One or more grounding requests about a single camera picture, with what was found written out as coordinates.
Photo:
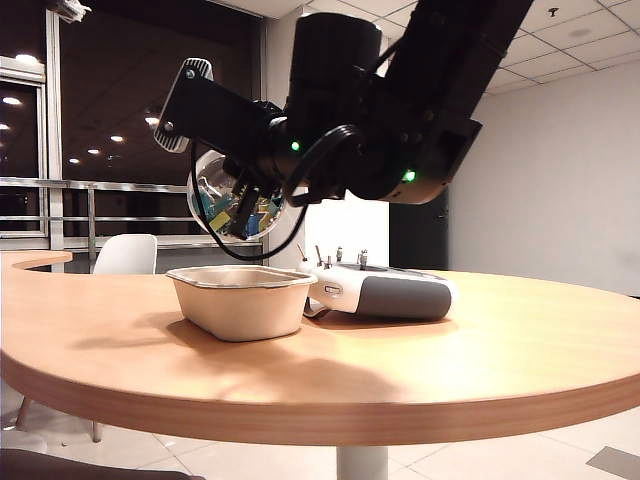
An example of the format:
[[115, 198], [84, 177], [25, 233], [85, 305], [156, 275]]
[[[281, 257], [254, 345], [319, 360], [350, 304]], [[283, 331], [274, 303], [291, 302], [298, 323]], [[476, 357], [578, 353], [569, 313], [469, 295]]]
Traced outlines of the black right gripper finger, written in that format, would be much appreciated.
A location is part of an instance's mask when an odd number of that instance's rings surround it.
[[257, 186], [247, 186], [240, 198], [236, 213], [230, 226], [230, 234], [236, 238], [248, 236], [248, 223], [254, 207], [259, 200], [260, 192]]
[[223, 170], [227, 175], [232, 177], [235, 182], [239, 183], [240, 187], [253, 183], [251, 172], [233, 158], [224, 159]]

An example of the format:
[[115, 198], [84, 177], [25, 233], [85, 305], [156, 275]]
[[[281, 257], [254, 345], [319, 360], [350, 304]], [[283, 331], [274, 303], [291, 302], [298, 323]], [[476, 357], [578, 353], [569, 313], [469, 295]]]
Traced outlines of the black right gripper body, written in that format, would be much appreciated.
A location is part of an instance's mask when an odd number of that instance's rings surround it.
[[251, 172], [253, 183], [239, 186], [235, 182], [233, 190], [239, 193], [244, 187], [257, 186], [262, 196], [274, 196], [284, 183], [284, 173], [278, 166], [280, 157], [286, 156], [284, 143], [287, 138], [287, 116], [285, 112], [270, 101], [254, 101], [266, 117], [259, 121], [251, 131], [250, 151], [245, 157], [237, 155], [233, 158]]

